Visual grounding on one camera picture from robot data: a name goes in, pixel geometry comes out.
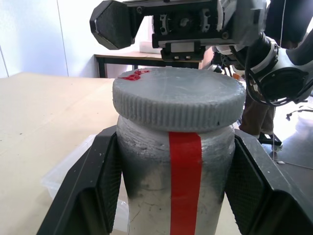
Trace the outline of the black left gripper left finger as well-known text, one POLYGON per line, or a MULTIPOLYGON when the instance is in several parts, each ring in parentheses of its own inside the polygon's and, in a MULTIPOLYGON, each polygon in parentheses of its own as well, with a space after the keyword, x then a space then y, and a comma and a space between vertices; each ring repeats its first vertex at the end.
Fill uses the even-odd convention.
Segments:
POLYGON ((116 130, 104 129, 69 169, 36 235, 125 234, 123 190, 116 130))

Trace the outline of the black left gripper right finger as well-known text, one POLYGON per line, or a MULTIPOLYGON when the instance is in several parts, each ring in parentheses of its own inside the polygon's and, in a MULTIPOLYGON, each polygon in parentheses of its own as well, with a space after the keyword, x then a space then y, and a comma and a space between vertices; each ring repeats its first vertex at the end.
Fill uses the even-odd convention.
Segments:
POLYGON ((313 203, 259 141, 235 130, 225 192, 242 235, 313 235, 313 203))

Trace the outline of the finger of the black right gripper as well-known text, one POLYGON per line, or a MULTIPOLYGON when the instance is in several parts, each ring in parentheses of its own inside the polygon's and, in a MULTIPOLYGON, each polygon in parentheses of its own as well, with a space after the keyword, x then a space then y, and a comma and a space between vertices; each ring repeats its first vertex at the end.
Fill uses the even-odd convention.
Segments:
POLYGON ((138 15, 123 2, 104 0, 93 10, 89 24, 99 44, 109 50, 119 50, 135 43, 138 15))

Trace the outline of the grey ribbed jar lid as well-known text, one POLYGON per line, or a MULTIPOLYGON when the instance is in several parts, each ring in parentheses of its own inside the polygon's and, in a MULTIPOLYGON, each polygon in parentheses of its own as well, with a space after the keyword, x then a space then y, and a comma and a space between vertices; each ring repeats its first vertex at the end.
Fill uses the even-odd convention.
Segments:
POLYGON ((118 76, 112 87, 116 111, 150 128, 207 132, 235 123, 243 112, 244 86, 209 70, 147 68, 118 76))

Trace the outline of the grey jar with red stripe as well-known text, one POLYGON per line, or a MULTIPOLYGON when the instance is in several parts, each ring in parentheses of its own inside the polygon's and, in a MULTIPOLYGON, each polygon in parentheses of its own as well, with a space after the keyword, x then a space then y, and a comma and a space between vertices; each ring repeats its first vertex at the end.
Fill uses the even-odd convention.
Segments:
POLYGON ((234 128, 164 132, 117 122, 128 235, 215 235, 235 150, 234 128))

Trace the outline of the clear plastic box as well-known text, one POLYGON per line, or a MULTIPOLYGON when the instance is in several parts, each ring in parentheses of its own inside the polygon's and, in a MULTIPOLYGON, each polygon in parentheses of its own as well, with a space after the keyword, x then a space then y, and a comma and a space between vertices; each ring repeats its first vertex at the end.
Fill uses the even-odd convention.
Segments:
MULTIPOLYGON (((88 136, 71 153, 65 156, 56 166, 54 166, 42 179, 41 184, 47 188, 52 199, 55 198, 67 172, 91 147, 95 135, 88 136)), ((124 179, 121 179, 117 209, 114 218, 112 235, 127 235, 129 219, 128 198, 125 189, 124 179)))

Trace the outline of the dark-framed background table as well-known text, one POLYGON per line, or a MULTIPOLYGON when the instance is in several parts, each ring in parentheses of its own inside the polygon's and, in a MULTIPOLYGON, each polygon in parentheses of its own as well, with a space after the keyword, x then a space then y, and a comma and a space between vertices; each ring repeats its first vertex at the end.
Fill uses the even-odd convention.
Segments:
POLYGON ((192 68, 198 69, 202 63, 200 61, 163 61, 160 54, 141 53, 138 51, 126 53, 109 53, 109 54, 94 54, 98 66, 99 78, 108 78, 107 64, 114 65, 131 65, 133 69, 138 69, 138 66, 166 67, 175 68, 192 68))

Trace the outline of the black wheeled stand base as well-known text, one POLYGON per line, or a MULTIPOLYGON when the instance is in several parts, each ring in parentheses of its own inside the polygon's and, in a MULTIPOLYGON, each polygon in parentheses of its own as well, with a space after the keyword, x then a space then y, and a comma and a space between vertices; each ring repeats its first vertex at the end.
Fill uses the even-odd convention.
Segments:
POLYGON ((264 134, 260 133, 258 138, 260 144, 269 144, 271 145, 273 152, 278 152, 282 150, 283 143, 275 134, 264 134))

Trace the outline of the person's brown trouser leg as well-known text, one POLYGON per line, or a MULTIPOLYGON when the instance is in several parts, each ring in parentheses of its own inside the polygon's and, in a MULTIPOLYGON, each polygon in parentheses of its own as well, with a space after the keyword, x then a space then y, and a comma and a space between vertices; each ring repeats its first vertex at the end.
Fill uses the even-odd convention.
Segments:
POLYGON ((274 115, 275 107, 258 103, 247 94, 239 129, 255 137, 272 135, 274 115))

